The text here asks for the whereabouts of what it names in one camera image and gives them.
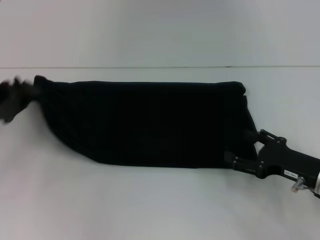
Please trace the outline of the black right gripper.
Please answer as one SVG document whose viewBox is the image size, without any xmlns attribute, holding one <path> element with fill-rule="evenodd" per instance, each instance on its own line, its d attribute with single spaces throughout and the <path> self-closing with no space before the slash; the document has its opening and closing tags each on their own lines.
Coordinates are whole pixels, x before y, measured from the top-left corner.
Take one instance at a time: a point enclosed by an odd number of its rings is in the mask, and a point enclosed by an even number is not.
<svg viewBox="0 0 320 240">
<path fill-rule="evenodd" d="M 304 185 L 315 187 L 320 173 L 320 160 L 290 149 L 286 139 L 278 139 L 274 134 L 261 129 L 260 131 L 245 131 L 245 141 L 250 144 L 257 142 L 264 146 L 259 151 L 257 159 L 249 160 L 224 152 L 224 161 L 231 165 L 234 171 L 255 175 L 265 179 L 271 175 L 279 175 L 290 180 L 304 178 Z"/>
</svg>

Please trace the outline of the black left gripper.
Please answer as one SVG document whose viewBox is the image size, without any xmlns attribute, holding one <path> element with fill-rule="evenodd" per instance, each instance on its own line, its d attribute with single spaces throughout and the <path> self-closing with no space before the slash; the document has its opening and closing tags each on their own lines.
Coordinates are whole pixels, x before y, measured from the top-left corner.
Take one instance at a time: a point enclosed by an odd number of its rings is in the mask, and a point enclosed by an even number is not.
<svg viewBox="0 0 320 240">
<path fill-rule="evenodd" d="M 18 76 L 13 82 L 5 80 L 0 83 L 0 120 L 10 123 L 14 117 L 39 97 L 37 88 L 28 80 Z"/>
</svg>

